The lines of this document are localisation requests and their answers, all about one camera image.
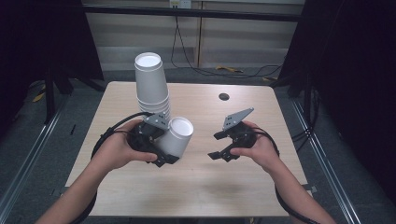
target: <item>black backdrop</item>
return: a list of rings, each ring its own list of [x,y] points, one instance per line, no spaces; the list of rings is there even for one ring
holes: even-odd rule
[[[396,2],[307,0],[279,78],[311,79],[340,134],[396,204]]]
[[[55,69],[57,76],[103,79],[85,13],[44,7],[63,3],[81,5],[79,0],[0,1],[0,136],[29,85],[43,80],[50,67],[72,71]]]

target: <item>wall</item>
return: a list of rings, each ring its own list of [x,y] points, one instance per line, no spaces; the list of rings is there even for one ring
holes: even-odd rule
[[[260,13],[301,13],[304,2],[192,1],[192,8]],[[83,0],[84,4],[125,7],[169,7],[169,1]],[[134,69],[134,57],[146,51],[159,53],[165,67],[171,64],[176,18],[165,16],[87,13],[103,70]],[[263,66],[281,64],[288,51],[296,22],[178,18],[183,44],[193,66]],[[177,36],[173,62],[188,66]]]

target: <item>power outlet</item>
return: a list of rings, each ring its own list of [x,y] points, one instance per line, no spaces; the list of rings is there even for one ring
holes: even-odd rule
[[[191,8],[191,0],[169,0],[170,8]]]

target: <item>wooden table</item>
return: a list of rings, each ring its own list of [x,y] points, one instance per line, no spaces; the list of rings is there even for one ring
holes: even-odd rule
[[[274,91],[262,86],[168,83],[171,117],[189,119],[194,133],[183,157],[158,168],[133,161],[103,181],[91,216],[109,217],[277,217],[274,182],[253,160],[241,157],[212,161],[207,153],[222,150],[231,138],[216,140],[227,115],[254,107],[246,117],[273,136],[281,159],[306,184]],[[221,93],[230,99],[222,101]],[[111,82],[99,104],[67,180],[70,186],[90,160],[100,134],[139,112],[135,83]]]

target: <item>person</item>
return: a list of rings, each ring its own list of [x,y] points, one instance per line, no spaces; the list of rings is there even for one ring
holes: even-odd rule
[[[83,172],[68,190],[36,222],[70,223],[75,220],[91,202],[100,183],[112,170],[119,169],[130,161],[155,161],[157,155],[132,150],[126,134],[141,120],[126,122],[118,131],[110,135],[100,146]],[[251,128],[256,124],[244,121]],[[257,135],[252,148],[236,147],[231,153],[253,159],[274,180],[279,194],[286,204],[299,214],[319,223],[335,223],[332,217],[305,191],[288,167],[277,156],[271,141],[263,135]],[[293,223],[301,223],[291,217]]]

